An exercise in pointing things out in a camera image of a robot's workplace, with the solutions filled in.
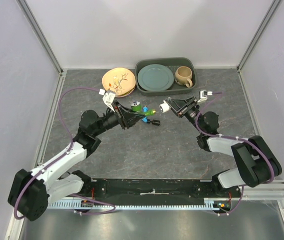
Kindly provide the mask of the green water faucet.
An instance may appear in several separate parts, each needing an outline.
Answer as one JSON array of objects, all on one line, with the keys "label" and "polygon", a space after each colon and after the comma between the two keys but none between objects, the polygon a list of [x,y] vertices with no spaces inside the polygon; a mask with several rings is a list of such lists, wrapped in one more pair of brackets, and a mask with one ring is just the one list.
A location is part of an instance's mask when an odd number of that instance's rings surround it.
[{"label": "green water faucet", "polygon": [[131,106],[131,110],[133,112],[136,112],[136,113],[138,113],[140,115],[143,115],[145,117],[153,116],[156,113],[156,110],[150,109],[150,108],[148,108],[146,106],[142,106],[139,101],[131,102],[130,106]]}]

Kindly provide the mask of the white elbow fitting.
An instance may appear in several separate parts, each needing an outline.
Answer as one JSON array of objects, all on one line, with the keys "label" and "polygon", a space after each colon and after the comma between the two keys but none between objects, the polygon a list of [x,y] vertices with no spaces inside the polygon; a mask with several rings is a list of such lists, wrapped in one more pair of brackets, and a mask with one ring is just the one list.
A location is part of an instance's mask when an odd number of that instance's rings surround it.
[{"label": "white elbow fitting", "polygon": [[159,105],[159,108],[160,108],[160,111],[161,111],[162,113],[166,113],[166,112],[168,112],[168,111],[170,110],[170,106],[169,106],[169,104],[166,103],[166,102],[160,104],[160,105]]}]

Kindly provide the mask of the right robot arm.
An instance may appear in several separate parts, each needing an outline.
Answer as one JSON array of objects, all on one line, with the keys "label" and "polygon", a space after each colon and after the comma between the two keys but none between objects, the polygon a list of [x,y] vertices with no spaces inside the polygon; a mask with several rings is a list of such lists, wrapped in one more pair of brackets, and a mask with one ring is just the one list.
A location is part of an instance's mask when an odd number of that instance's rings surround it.
[{"label": "right robot arm", "polygon": [[197,136],[197,143],[201,149],[234,158],[236,168],[213,176],[211,191],[215,196],[224,196],[229,188],[234,186],[254,188],[260,184],[267,184],[281,175],[282,167],[279,161],[261,136],[242,138],[220,134],[218,114],[213,111],[203,112],[199,103],[195,97],[169,97],[159,108],[163,113],[172,111],[179,118],[187,118],[200,133]]}]

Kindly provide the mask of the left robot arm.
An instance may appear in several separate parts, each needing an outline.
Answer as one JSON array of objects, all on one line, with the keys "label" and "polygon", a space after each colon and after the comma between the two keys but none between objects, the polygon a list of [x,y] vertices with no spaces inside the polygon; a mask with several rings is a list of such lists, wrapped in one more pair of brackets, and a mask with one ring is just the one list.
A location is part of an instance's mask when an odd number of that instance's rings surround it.
[{"label": "left robot arm", "polygon": [[72,194],[89,195],[92,188],[86,181],[88,176],[80,172],[63,179],[60,176],[97,149],[101,143],[98,135],[117,125],[128,129],[143,118],[144,113],[124,107],[118,101],[114,101],[102,116],[91,109],[83,112],[78,132],[64,150],[30,171],[21,169],[15,174],[8,197],[15,219],[35,221],[49,203]]}]

